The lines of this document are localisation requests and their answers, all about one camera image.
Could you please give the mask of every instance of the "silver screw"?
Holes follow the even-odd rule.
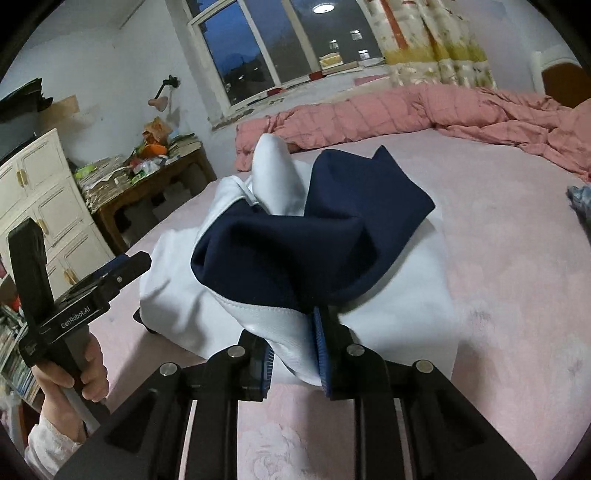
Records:
[[[244,350],[244,347],[242,347],[240,345],[234,345],[228,349],[228,355],[231,356],[232,358],[240,358],[245,353],[246,353],[246,350]]]
[[[361,345],[358,345],[357,343],[352,343],[347,347],[347,353],[350,356],[361,356],[365,353],[365,348],[363,348]]]
[[[160,365],[160,375],[165,377],[169,377],[170,375],[174,375],[177,371],[177,366],[174,363],[167,363]]]
[[[416,364],[417,370],[422,374],[430,374],[433,371],[433,364],[429,360],[419,360]]]

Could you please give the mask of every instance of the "pink lamp shade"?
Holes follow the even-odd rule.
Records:
[[[152,98],[148,100],[148,105],[153,106],[159,112],[164,112],[168,106],[168,97]]]

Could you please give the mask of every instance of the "patterned curtain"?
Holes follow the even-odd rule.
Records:
[[[496,88],[491,68],[454,0],[365,0],[392,82]]]

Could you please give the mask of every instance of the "window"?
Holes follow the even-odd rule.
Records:
[[[382,56],[362,0],[186,0],[186,6],[224,113],[270,89],[308,81],[322,68]]]

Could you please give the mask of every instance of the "white sleeve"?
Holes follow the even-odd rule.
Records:
[[[51,480],[82,445],[61,434],[43,414],[29,434],[25,461],[42,480]]]

